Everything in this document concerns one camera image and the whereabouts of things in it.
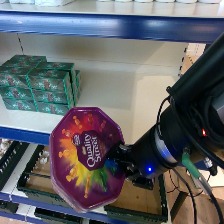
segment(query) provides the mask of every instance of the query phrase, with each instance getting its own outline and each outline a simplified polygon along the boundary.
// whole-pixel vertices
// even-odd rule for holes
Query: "red light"
[[[205,129],[202,129],[202,134],[203,134],[204,137],[207,137]]]

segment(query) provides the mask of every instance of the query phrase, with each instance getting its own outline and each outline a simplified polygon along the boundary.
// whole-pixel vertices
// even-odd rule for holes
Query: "tin lid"
[[[72,108],[52,132],[51,181],[76,211],[87,212],[119,196],[125,173],[106,156],[120,140],[120,127],[99,108]]]

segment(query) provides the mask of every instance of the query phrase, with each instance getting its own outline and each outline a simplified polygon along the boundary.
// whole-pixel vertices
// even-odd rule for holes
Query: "metal shelf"
[[[126,142],[134,143],[155,124],[166,87],[178,77],[91,71],[83,75],[77,106],[101,108],[119,126]],[[6,110],[0,98],[0,137],[48,145],[49,136],[62,116]]]
[[[212,43],[223,4],[78,0],[62,7],[0,5],[0,32]]]

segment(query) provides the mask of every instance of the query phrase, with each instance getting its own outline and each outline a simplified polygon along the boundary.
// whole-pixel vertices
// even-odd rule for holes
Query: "shelving unit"
[[[50,61],[75,62],[83,74],[77,106],[100,107],[120,125],[126,143],[132,144],[155,124],[159,105],[167,96],[166,87],[178,80],[187,43],[212,43],[223,30],[224,3],[77,0],[63,7],[0,4],[0,32],[7,33],[0,33],[0,63],[22,53],[46,55]],[[160,42],[146,44],[144,40]],[[186,43],[168,46],[161,41]],[[50,133],[61,119],[59,115],[7,111],[0,98],[0,137],[48,145]],[[19,192],[16,182],[34,149],[31,144],[0,192],[0,199],[20,203],[17,213],[7,217],[43,223],[34,217],[38,206],[124,223],[109,219],[103,208],[78,214],[69,208],[32,201]]]
[[[95,0],[46,8],[2,4],[0,31],[212,43],[224,30],[223,16],[222,4],[141,5]]]

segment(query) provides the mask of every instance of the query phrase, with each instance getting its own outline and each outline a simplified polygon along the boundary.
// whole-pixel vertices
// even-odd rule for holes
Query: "blue shelf edge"
[[[50,134],[0,127],[0,138],[39,145],[49,145]]]
[[[0,32],[213,43],[224,18],[0,11]]]
[[[0,192],[0,200],[8,201],[8,202],[11,201],[9,195],[5,194],[5,193],[2,193],[2,192]]]
[[[38,201],[33,201],[30,200],[29,198],[24,198],[16,195],[12,195],[12,202],[14,203],[19,203],[19,204],[27,204],[27,205],[32,205],[38,208],[43,208],[55,212],[61,212],[64,214],[69,214],[81,218],[87,218],[87,219],[93,219],[101,222],[106,222],[106,223],[113,223],[113,224],[128,224],[127,222],[120,221],[120,220],[115,220],[115,219],[110,219],[108,218],[107,215],[101,214],[101,213],[93,213],[93,212],[88,212],[88,213],[77,213],[75,210],[72,208],[65,208],[62,206],[57,206],[57,205],[51,205],[47,204],[44,202],[38,202]]]
[[[0,212],[0,216],[2,217],[6,217],[9,219],[16,219],[16,220],[20,220],[20,221],[26,221],[25,216],[22,215],[17,215],[17,214],[11,214],[11,213],[6,213],[6,212]]]

